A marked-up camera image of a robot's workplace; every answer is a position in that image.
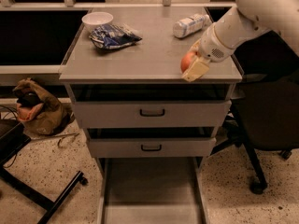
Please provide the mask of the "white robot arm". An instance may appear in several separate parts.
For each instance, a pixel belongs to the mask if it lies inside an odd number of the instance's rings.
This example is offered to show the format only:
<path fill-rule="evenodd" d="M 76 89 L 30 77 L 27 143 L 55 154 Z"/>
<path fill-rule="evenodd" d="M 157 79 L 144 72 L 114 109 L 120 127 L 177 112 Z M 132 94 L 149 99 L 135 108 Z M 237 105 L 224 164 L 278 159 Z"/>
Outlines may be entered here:
<path fill-rule="evenodd" d="M 182 58 L 182 78 L 195 81 L 211 63 L 225 60 L 244 42 L 268 31 L 299 55 L 299 0 L 235 0 L 235 6 L 212 23 Z"/>

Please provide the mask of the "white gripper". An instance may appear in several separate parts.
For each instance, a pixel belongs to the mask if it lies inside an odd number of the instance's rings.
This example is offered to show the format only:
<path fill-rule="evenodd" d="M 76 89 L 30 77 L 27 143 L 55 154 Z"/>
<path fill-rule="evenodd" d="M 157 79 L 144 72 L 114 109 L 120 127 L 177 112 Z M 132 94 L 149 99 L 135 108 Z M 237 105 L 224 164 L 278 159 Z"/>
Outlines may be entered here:
<path fill-rule="evenodd" d="M 235 51 L 225 47 L 216 36 L 215 23 L 212 23 L 202 34 L 199 40 L 194 42 L 189 52 L 195 55 L 189 68 L 182 73 L 182 78 L 188 82 L 193 82 L 204 75 L 209 70 L 210 61 L 219 63 L 231 56 Z"/>

